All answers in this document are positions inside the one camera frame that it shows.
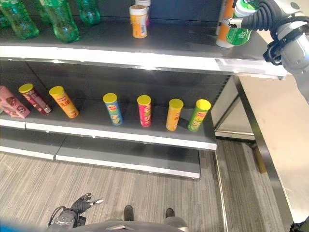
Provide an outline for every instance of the white countertop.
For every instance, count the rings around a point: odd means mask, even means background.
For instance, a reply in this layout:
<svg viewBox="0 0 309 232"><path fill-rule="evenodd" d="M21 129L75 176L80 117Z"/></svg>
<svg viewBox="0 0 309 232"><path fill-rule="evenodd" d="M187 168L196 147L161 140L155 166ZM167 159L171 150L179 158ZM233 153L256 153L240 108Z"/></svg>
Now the white countertop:
<svg viewBox="0 0 309 232"><path fill-rule="evenodd" d="M309 216L309 105L294 77L271 80L240 77L294 222Z"/></svg>

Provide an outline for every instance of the metal shelf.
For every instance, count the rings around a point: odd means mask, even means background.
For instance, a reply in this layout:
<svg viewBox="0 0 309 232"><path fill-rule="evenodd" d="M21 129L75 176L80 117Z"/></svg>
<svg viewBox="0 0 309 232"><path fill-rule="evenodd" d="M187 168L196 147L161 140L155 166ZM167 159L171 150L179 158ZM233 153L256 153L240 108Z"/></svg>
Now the metal shelf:
<svg viewBox="0 0 309 232"><path fill-rule="evenodd" d="M61 134L1 128L0 150L52 160L65 137Z"/></svg>
<svg viewBox="0 0 309 232"><path fill-rule="evenodd" d="M56 160L200 178L198 151L68 136Z"/></svg>
<svg viewBox="0 0 309 232"><path fill-rule="evenodd" d="M253 32L250 41L232 49L215 44L215 28L152 24L144 39L132 37L127 22L102 22L85 28L77 21L81 39L65 44L55 38L51 26L39 20L40 35L21 41L13 31L1 29L2 60L91 64L178 72L220 72L278 78L286 75L282 66L266 63L267 44Z"/></svg>
<svg viewBox="0 0 309 232"><path fill-rule="evenodd" d="M124 123L117 127L112 125L102 101L75 99L74 103L80 110L78 117L68 118L58 106L45 116L33 110L25 119L26 129L202 150L217 148L210 113L199 131L191 132L187 129L187 123L193 110L184 108L176 131L168 131L165 127L168 111L166 107L153 106L152 124L143 128L140 125L137 103L120 104ZM1 119L20 120L4 113L0 115L0 123L3 122Z"/></svg>
<svg viewBox="0 0 309 232"><path fill-rule="evenodd" d="M0 151L49 160L200 178L198 151L180 147L1 128Z"/></svg>

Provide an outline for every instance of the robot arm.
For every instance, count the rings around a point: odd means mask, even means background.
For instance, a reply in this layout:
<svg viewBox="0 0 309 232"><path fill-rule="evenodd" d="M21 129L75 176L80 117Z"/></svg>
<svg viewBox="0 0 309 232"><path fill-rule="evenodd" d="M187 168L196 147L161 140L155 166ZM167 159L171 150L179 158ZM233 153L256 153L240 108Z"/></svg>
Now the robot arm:
<svg viewBox="0 0 309 232"><path fill-rule="evenodd" d="M291 0L244 0L258 5L253 15L226 18L231 28L270 30L273 42L263 54L267 62L283 65L293 74L301 94L309 104L309 17Z"/></svg>
<svg viewBox="0 0 309 232"><path fill-rule="evenodd" d="M103 202L102 199L97 199L95 201L89 202L89 200L91 199L90 196L91 193L84 194L76 202L73 203L71 208L66 208L64 206L56 208L50 217L48 223L48 231L58 232L79 226L84 226L86 223L86 218L81 216L81 214L87 209L89 209L91 206L101 204ZM55 218L54 223L52 224L54 217L61 209L63 209L63 211L58 217Z"/></svg>

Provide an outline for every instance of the white shelf edge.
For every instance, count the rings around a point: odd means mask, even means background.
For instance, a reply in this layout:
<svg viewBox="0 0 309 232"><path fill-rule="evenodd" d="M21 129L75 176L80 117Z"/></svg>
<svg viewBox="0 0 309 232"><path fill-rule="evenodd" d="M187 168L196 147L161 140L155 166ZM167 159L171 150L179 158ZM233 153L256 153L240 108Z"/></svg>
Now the white shelf edge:
<svg viewBox="0 0 309 232"><path fill-rule="evenodd" d="M28 151L28 150L17 149L17 148L12 148L12 147L7 147L7 146L0 146L0 151L15 153L19 155L25 155L25 156L32 156L32 157L37 157L37 158L44 158L44 159L49 159L49 160L54 159L54 155L51 155L51 154L45 154L45 153L36 152L36 151Z"/></svg>
<svg viewBox="0 0 309 232"><path fill-rule="evenodd" d="M39 46L0 46L0 57L21 59L62 60L95 62L104 64L130 65L145 70L186 69L235 74L254 74L257 77L285 77L287 71L282 66L274 66L264 60L232 58L206 58L176 56L145 52L117 52L80 48L39 47Z"/></svg>
<svg viewBox="0 0 309 232"><path fill-rule="evenodd" d="M14 120L7 120L7 119L0 119L0 125L5 127L12 127L12 128L26 128L26 122L19 122Z"/></svg>
<svg viewBox="0 0 309 232"><path fill-rule="evenodd" d="M157 167L151 167L151 166L146 166L146 165L118 163L118 162L103 161L103 160L97 160L97 159L85 159L85 158L68 157L68 156L60 156L60 155L56 155L56 160L78 162L78 163L88 163L88 164L95 164L95 165L116 167L116 168L126 168L126 169L140 170L140 171L146 171L146 172L151 172L151 173L162 173L162 174L171 174L171 175L185 176L185 177L191 177L191 178L200 178L199 173L184 172L184 171L165 169L165 168L157 168Z"/></svg>
<svg viewBox="0 0 309 232"><path fill-rule="evenodd" d="M206 142L172 139L172 138L157 137L157 136L151 136L151 135L140 135L140 134L113 132L113 131L63 127L63 126L54 126L54 125L46 125L46 124L30 123L30 122L26 123L26 128L30 130L37 130L37 131L69 133L73 135L84 135L84 136L100 137L100 138L130 140L130 141L138 141L138 142L145 142L145 143L152 143L152 144L175 145L175 146L189 147L189 148L195 148L195 149L208 149L208 150L217 149L216 143L211 144L211 143L206 143Z"/></svg>

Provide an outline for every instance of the red chip can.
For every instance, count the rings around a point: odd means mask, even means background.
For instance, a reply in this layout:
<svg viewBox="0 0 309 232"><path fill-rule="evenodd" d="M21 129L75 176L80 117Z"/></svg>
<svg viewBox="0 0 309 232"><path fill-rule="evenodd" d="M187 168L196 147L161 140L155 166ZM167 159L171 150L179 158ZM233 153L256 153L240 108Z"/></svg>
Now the red chip can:
<svg viewBox="0 0 309 232"><path fill-rule="evenodd" d="M19 87L18 91L36 108L41 114L46 115L52 110L35 90L33 84L28 83Z"/></svg>
<svg viewBox="0 0 309 232"><path fill-rule="evenodd" d="M140 112L140 124L148 127L151 124L151 98L147 95L140 95L137 98Z"/></svg>

